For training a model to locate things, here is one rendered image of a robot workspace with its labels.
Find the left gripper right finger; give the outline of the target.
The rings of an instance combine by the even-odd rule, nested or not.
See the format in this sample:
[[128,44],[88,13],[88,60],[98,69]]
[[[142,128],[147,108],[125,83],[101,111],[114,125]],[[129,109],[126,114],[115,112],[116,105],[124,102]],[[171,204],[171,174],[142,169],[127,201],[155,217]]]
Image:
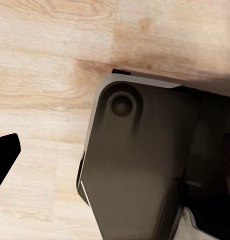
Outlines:
[[221,152],[227,163],[230,165],[230,133],[224,133],[222,135],[219,145],[219,151]]

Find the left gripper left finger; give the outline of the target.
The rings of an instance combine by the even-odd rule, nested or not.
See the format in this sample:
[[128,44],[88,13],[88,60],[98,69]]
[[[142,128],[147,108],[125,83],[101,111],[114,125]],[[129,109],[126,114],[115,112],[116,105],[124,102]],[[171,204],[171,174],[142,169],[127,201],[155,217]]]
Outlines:
[[0,186],[21,153],[17,133],[0,137]]

